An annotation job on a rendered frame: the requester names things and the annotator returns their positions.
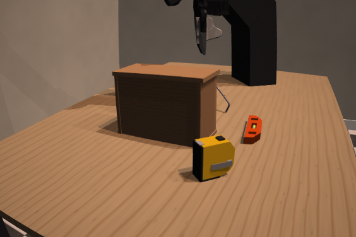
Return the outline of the brown wooden cabinet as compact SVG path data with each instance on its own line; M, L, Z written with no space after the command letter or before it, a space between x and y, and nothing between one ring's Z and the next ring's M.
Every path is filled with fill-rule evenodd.
M118 134L193 147L217 133L219 69L133 64L112 72Z

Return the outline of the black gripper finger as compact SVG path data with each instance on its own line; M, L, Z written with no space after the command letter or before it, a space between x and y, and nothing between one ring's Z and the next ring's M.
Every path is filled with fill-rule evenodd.
M199 3L199 47L203 53L206 54L206 41L222 36L221 29L213 25L213 19L207 16L207 11L203 3ZM207 27L207 32L206 32Z
M194 25L195 25L195 30L196 30L196 42L197 42L198 49L202 54L202 51L201 51L201 49L199 47L199 26L198 26L199 18L200 18L199 16L196 16L196 14L194 14Z

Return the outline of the yellow tape measure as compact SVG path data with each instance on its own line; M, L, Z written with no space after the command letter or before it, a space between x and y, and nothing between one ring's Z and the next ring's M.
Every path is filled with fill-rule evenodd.
M235 148L222 135L193 140L193 175L205 182L226 174L234 164Z

